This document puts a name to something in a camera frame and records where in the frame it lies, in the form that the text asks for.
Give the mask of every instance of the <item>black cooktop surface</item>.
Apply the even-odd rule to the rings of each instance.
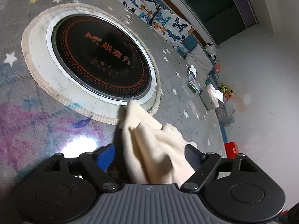
[[[80,14],[62,19],[53,30],[52,46],[68,74],[95,93],[127,101],[149,91],[151,72],[143,53],[103,19]]]

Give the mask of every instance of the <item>orange butterfly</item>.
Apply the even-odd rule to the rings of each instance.
[[[147,13],[148,16],[150,16],[152,14],[152,11],[151,10],[148,10],[145,5],[141,5],[141,8],[140,8],[142,11],[145,11]]]
[[[162,33],[163,35],[165,35],[165,28],[164,28],[163,25],[160,26],[157,22],[153,22],[153,24],[154,24],[154,28],[155,28],[156,30],[160,30],[161,33]]]
[[[193,33],[194,30],[195,30],[195,28],[193,26],[191,26],[190,30],[188,31],[188,34]]]

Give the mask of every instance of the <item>star-patterned tablecloth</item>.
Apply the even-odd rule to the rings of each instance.
[[[215,112],[208,112],[200,97],[186,85],[186,61],[121,3],[0,0],[0,223],[17,223],[10,194],[42,160],[67,147],[80,153],[88,147],[116,144],[120,160],[112,164],[108,173],[119,183],[129,181],[122,159],[121,130],[91,120],[56,101],[38,86],[24,61],[21,38],[26,26],[45,9],[63,3],[99,7],[137,33],[155,56],[160,74],[161,102],[154,118],[177,127],[183,138],[196,142],[201,151],[225,156]]]

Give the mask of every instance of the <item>folded towel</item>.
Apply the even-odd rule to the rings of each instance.
[[[180,187],[194,170],[185,159],[187,142],[170,124],[161,125],[136,101],[130,100],[122,139],[129,176],[136,184],[169,184]]]

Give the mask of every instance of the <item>red box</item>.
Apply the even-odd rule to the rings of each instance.
[[[224,144],[227,158],[236,158],[239,153],[238,146],[235,142],[228,142]]]

